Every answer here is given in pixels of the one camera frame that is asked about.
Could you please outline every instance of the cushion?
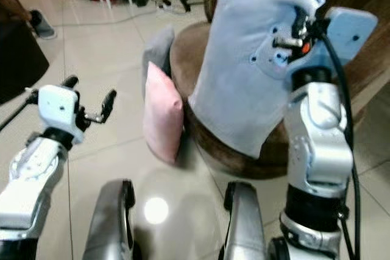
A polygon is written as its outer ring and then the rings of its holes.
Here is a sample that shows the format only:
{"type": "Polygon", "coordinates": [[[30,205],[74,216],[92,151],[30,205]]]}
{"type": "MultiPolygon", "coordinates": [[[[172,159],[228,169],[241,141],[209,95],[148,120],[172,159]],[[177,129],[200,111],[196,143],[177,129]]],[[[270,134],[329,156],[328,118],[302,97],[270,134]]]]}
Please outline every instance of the cushion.
{"type": "Polygon", "coordinates": [[[175,161],[183,130],[183,102],[172,80],[149,62],[145,87],[143,133],[153,153],[175,161]]]}
{"type": "Polygon", "coordinates": [[[166,26],[159,31],[156,36],[150,39],[146,45],[142,57],[142,97],[145,98],[145,83],[147,79],[147,67],[149,62],[153,62],[167,75],[171,76],[171,66],[169,63],[169,48],[175,38],[172,25],[166,26]]]}
{"type": "Polygon", "coordinates": [[[282,120],[283,81],[291,51],[273,48],[291,37],[295,6],[313,17],[313,0],[218,0],[202,69],[188,102],[198,120],[229,147],[258,158],[282,120]]]}

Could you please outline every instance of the electrical cord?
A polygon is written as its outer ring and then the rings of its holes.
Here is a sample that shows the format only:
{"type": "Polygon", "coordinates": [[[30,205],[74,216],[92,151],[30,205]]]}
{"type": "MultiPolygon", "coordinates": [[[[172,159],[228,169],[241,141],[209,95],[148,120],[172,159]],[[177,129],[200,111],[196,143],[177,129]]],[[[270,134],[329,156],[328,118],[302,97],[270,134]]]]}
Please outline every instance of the electrical cord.
{"type": "MultiPolygon", "coordinates": [[[[349,89],[347,85],[347,79],[346,75],[344,73],[344,70],[342,68],[342,64],[340,62],[340,59],[337,56],[337,53],[330,42],[328,36],[324,32],[324,30],[318,27],[317,30],[317,37],[322,40],[325,44],[325,47],[327,48],[330,58],[333,62],[333,65],[335,67],[335,71],[337,73],[338,79],[339,79],[339,86],[341,88],[342,93],[342,99],[344,103],[344,107],[346,109],[346,116],[347,116],[347,126],[345,129],[345,136],[347,143],[351,150],[353,151],[353,118],[352,118],[352,107],[350,102],[350,94],[349,89]]],[[[352,166],[352,180],[353,180],[353,190],[355,191],[355,254],[353,254],[351,241],[349,238],[349,232],[346,224],[346,219],[341,219],[341,225],[342,225],[342,231],[344,233],[344,238],[346,239],[346,245],[348,249],[349,258],[352,260],[360,260],[360,225],[361,225],[361,206],[360,206],[360,186],[359,186],[359,178],[358,173],[356,170],[355,161],[353,161],[352,166]]]]}

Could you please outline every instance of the shoe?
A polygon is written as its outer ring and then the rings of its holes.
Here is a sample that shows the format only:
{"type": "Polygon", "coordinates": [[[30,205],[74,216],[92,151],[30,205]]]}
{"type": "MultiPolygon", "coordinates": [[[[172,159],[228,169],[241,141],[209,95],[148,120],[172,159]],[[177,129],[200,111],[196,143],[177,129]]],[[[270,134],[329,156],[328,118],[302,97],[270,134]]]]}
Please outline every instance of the shoe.
{"type": "Polygon", "coordinates": [[[49,24],[47,19],[39,10],[33,9],[30,13],[32,15],[30,23],[38,37],[44,40],[50,40],[57,36],[54,28],[49,24]]]}

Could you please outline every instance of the pink pillow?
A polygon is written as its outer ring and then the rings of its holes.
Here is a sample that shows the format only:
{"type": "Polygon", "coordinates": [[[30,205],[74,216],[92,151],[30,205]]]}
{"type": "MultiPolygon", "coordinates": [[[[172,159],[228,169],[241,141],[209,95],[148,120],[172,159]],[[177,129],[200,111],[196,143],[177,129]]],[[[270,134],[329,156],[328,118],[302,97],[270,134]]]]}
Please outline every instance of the pink pillow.
{"type": "Polygon", "coordinates": [[[149,62],[143,121],[146,142],[157,157],[174,163],[182,130],[182,98],[172,80],[149,62]]]}

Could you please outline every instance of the tile floor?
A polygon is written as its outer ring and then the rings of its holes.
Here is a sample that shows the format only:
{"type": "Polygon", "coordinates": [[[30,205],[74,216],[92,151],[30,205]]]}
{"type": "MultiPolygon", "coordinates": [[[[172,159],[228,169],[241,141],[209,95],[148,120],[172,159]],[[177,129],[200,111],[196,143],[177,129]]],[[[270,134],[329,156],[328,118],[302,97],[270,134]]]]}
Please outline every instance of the tile floor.
{"type": "MultiPolygon", "coordinates": [[[[43,5],[56,25],[58,37],[38,40],[50,61],[47,73],[36,86],[59,83],[77,74],[81,103],[98,109],[105,93],[116,88],[118,98],[110,120],[91,127],[85,142],[70,153],[65,173],[52,195],[52,207],[38,246],[38,259],[81,259],[89,222],[100,188],[114,178],[130,178],[135,185],[132,210],[135,238],[144,259],[216,260],[229,215],[223,195],[230,180],[215,162],[188,137],[180,149],[180,168],[167,166],[149,151],[141,132],[143,101],[140,93],[140,62],[144,42],[172,23],[176,33],[205,19],[201,5],[185,16],[156,13],[153,3],[113,10],[86,0],[21,0],[43,5]],[[160,197],[168,204],[166,220],[149,223],[146,202],[160,197]]],[[[23,99],[0,106],[0,118],[23,99]]],[[[2,133],[0,189],[7,182],[8,163],[22,148],[25,138],[41,127],[37,109],[28,108],[2,133]]],[[[369,104],[367,117],[356,134],[356,163],[362,188],[363,259],[388,259],[390,246],[390,84],[369,104]]],[[[285,204],[286,177],[250,182],[257,188],[267,241],[280,235],[278,214],[285,204]]],[[[342,258],[347,259],[342,244],[342,258]]]]}

